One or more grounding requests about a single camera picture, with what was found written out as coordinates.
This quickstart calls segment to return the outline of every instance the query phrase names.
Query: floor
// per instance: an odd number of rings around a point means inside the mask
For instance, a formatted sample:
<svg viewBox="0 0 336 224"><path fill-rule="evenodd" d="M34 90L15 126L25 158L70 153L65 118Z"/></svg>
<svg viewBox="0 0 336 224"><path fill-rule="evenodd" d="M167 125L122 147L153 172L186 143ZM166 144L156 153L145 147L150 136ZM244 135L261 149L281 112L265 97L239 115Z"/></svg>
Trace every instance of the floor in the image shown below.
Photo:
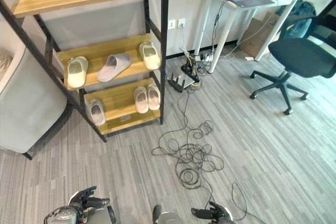
<svg viewBox="0 0 336 224"><path fill-rule="evenodd" d="M292 83L308 90L311 98L301 101L290 91L294 113L285 116L279 90L249 98L268 84L261 77L250 79L253 70L280 74L282 66L272 56L261 62L246 61L239 51L234 56L202 77L203 85L190 94L186 112L190 127L206 120L214 124L207 136L190 136L189 142L210 144L213 154L224 160L223 170L204 173L216 202L228 207L234 218L241 217L244 213L231 199L232 183L237 182L248 210L268 224L336 223L336 79L293 76ZM155 121L133 127L107 143L74 111L52 140L35 147L39 150L32 161L1 150L0 223L42 223L73 192L92 185L98 187L97 197L111 198L118 223L151 223L156 204L178 213L184 223L208 223L193 217L190 208L203 208L209 192L181 186L176 158L151 155L161 134L183 125L176 106L179 97L167 85L163 125ZM186 131L165 138L172 137L182 145ZM236 189L234 195L242 206ZM260 222L248 215L237 223Z"/></svg>

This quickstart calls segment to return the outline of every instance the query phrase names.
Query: office chair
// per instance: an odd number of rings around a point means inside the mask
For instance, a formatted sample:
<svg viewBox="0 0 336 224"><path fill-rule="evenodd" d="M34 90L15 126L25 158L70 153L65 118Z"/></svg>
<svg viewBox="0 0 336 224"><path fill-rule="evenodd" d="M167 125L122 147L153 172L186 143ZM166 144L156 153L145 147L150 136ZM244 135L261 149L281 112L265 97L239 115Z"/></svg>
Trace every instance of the office chair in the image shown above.
<svg viewBox="0 0 336 224"><path fill-rule="evenodd" d="M307 18L311 18L312 22L303 38L281 39L290 25ZM312 37L319 40L319 45L311 41ZM253 71L250 76L252 79L258 75L273 84L254 91L250 98L255 99L258 93L268 89L280 89L288 106L284 114L291 114L293 109L288 98L288 89L302 93L302 100L306 100L309 94L289 84L287 80L292 73L306 78L314 76L331 78L336 72L336 55L323 49L328 46L336 50L336 0L333 0L318 16L297 16L286 20L281 28L280 39L268 46L271 54L285 67L285 70L278 77Z"/></svg>

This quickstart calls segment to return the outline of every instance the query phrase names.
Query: shoe rack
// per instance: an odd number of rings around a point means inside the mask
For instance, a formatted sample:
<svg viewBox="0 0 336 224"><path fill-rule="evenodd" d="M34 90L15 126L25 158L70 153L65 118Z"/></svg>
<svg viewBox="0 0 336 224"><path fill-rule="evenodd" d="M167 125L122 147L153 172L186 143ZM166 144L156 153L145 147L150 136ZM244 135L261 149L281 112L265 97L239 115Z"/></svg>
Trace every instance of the shoe rack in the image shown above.
<svg viewBox="0 0 336 224"><path fill-rule="evenodd" d="M62 51L58 47L57 42L52 37L47 26L40 17L40 13L57 11L60 9L81 6L85 4L93 4L98 2L111 0L17 0L15 4L9 8L3 0L1 0L0 11L7 22L11 25L16 34L24 42L26 47L40 63L44 70L48 73L54 83L68 98L68 102L79 111L82 117L95 130L100 138L106 142L106 135L135 126L144 122L158 120L163 123L164 112L164 86L165 86L165 61L166 61L166 43L167 43L167 18L168 18L168 0L161 0L161 29L158 29L154 22L150 19L149 0L143 0L144 6L144 23L146 34L138 35L131 38L123 38L119 40L106 41L95 45L88 45L81 48L74 48L67 51ZM42 55L34 45L29 36L20 26L20 19L26 16L33 15L39 26L45 33L46 52ZM139 45L142 42L150 40L150 32L153 32L161 43L161 67L159 69L160 78L157 78L153 71L148 70L142 57L139 53ZM64 76L55 71L52 63L52 50L55 49L57 55L64 66ZM118 76L116 79L123 79L130 76L136 76L144 73L149 73L148 79L143 79L137 82L122 84L116 87L98 90L92 93L86 93L85 88L98 84L96 79L97 72L105 64L108 55L127 52L132 59L131 65ZM84 56L89 62L87 77L85 84L79 89L73 89L68 86L67 66L71 58ZM145 114L140 114L136 111L133 91L138 86L148 86L155 82L161 93L160 110L148 111ZM80 102L73 96L72 91L78 91ZM104 108L106 123L100 127L95 126L87 116L86 105L92 99L99 99Z"/></svg>

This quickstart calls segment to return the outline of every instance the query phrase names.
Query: white desk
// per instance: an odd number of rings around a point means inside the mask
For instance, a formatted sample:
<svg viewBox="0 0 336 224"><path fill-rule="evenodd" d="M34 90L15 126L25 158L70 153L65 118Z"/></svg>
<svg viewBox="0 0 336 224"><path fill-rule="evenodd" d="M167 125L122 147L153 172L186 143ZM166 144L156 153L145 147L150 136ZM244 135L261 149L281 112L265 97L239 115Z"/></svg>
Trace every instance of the white desk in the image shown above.
<svg viewBox="0 0 336 224"><path fill-rule="evenodd" d="M198 36L196 37L196 43L197 44L196 44L194 55L199 54L199 49L201 47L206 21L208 19L208 15L209 15L211 1L212 0L206 0L205 1L205 6L204 6L203 14L202 14L202 21L201 21L201 25L200 25L201 30L198 31ZM239 10L246 10L247 11L247 15L244 19L243 25L241 26L241 28L239 30L239 39L237 41L237 44L239 44L240 41L242 40L244 32L246 31L248 25L250 24L250 22L251 22L253 16L255 15L258 8L261 8L261 7L262 8L268 8L268 7L273 7L273 6L286 5L285 10L282 12L282 15L278 19L277 23L274 25L274 28L273 28L272 32L270 33L270 35L266 39L265 43L261 47L260 52L258 53L258 55L255 58L256 61L259 61L262 58L265 49L268 47L268 44L274 39L274 36L276 35L276 33L280 29L281 25L286 20L288 14L292 10L296 1L297 0L274 0L273 4L262 5L262 6L254 6L254 7L246 7L246 8L239 7L239 6L235 5L234 3L232 3L231 1L225 2L224 7L229 9L229 16L228 16L227 21L225 23L222 34L219 38L219 42L218 42L218 45L217 45L217 48L216 48L216 51L215 51L215 54L214 54L214 58L211 62L211 68L209 70L209 73L214 72L214 69L215 69L216 64L218 62L219 56L221 55L222 49L224 47L224 44L225 44L225 41L226 41L226 38L227 38L227 35L230 32L231 25L233 23L233 20L235 18L235 15L236 15L237 11L239 11Z"/></svg>

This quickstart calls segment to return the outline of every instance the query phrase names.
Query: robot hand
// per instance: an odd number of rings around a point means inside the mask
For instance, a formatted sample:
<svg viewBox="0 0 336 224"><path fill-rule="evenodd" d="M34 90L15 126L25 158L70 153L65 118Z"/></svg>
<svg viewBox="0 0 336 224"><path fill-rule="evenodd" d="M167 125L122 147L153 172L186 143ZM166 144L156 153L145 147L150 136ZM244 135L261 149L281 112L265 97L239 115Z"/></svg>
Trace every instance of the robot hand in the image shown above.
<svg viewBox="0 0 336 224"><path fill-rule="evenodd" d="M110 199L100 199L95 197L90 197L93 195L96 190L96 186L89 187L82 191L76 192L69 200L69 206L79 207L80 209L84 210L89 207L93 208L102 208L108 205Z"/></svg>
<svg viewBox="0 0 336 224"><path fill-rule="evenodd" d="M218 205L212 201L209 202L211 206L210 210L207 209L191 209L191 213L200 219L212 220L212 223L225 224L233 223L232 216L228 209Z"/></svg>

